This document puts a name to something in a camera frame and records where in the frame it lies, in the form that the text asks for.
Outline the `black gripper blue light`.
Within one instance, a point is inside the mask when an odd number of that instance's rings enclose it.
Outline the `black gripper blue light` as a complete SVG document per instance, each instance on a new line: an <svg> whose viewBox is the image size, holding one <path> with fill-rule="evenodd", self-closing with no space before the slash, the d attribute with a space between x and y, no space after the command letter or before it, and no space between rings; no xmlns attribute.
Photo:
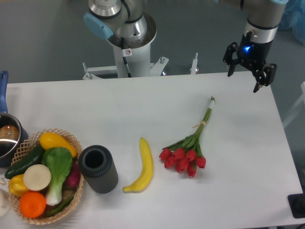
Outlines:
<svg viewBox="0 0 305 229"><path fill-rule="evenodd" d="M240 46L236 42L228 45L223 62L228 66L228 77L233 75L238 64L253 72L256 80L253 92L256 93L261 87L269 86L274 81L277 65L265 64L272 42L255 43L251 41L253 37L253 33L247 33L242 36Z"/></svg>

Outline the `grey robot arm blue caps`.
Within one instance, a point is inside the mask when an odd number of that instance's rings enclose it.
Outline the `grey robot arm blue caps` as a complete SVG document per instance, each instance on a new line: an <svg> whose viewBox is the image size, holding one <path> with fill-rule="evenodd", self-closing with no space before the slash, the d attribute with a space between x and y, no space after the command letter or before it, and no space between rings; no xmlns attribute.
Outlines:
<svg viewBox="0 0 305 229"><path fill-rule="evenodd" d="M229 0L227 4L248 13L240 43L231 43L224 54L228 76L240 65L256 80L254 91L270 85L277 66L267 63L287 2L285 0ZM152 75L150 45L157 28L154 19L142 9L140 0L91 0L83 20L97 37L113 46L120 78Z"/></svg>

